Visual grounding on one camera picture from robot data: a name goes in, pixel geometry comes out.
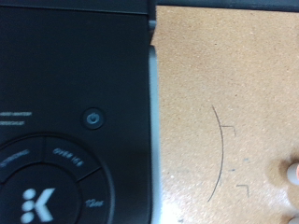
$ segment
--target cardboard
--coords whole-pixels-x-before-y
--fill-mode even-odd
[[[158,7],[163,224],[299,216],[298,36],[295,13]]]

